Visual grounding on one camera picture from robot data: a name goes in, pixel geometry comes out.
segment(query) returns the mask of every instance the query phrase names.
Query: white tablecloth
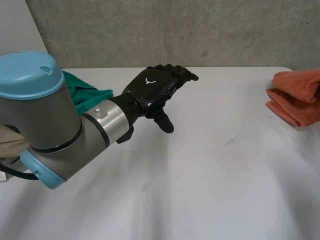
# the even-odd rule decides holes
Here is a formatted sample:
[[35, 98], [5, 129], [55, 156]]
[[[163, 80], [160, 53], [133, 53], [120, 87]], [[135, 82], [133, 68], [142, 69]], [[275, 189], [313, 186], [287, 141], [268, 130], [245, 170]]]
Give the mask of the white tablecloth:
[[[142, 68], [67, 69], [118, 95]], [[320, 125], [265, 103], [282, 67], [194, 67], [167, 103], [56, 190], [0, 183], [1, 240], [318, 240]]]

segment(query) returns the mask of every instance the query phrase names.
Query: robotic hand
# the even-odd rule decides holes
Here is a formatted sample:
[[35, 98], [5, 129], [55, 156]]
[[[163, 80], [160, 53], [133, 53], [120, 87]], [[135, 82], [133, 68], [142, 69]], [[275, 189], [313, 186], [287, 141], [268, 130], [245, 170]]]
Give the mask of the robotic hand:
[[172, 133], [174, 126], [164, 112], [166, 101], [186, 82], [199, 78], [182, 66], [158, 65], [143, 70], [123, 91], [134, 97], [141, 115], [153, 119], [165, 132]]
[[50, 189], [65, 183], [112, 143], [129, 140], [139, 117], [153, 119], [172, 133], [174, 126], [163, 109], [166, 101], [186, 82], [198, 80], [181, 66], [148, 67], [121, 95], [79, 117], [53, 57], [40, 52], [8, 54], [0, 57], [0, 73], [0, 123], [19, 129], [30, 145], [21, 161]]

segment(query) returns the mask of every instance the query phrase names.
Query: orange towel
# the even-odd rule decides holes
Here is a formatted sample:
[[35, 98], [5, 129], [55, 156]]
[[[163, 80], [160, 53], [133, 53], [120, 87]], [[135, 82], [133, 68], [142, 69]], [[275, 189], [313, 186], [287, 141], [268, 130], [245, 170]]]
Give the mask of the orange towel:
[[297, 127], [320, 121], [320, 70], [278, 72], [272, 83], [265, 105], [275, 114]]

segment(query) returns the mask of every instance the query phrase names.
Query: green towel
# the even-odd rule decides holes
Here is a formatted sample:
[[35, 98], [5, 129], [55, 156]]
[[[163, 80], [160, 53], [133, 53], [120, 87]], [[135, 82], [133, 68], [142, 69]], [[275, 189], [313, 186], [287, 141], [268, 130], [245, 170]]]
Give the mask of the green towel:
[[62, 71], [78, 115], [114, 96], [112, 90], [98, 90], [69, 72]]

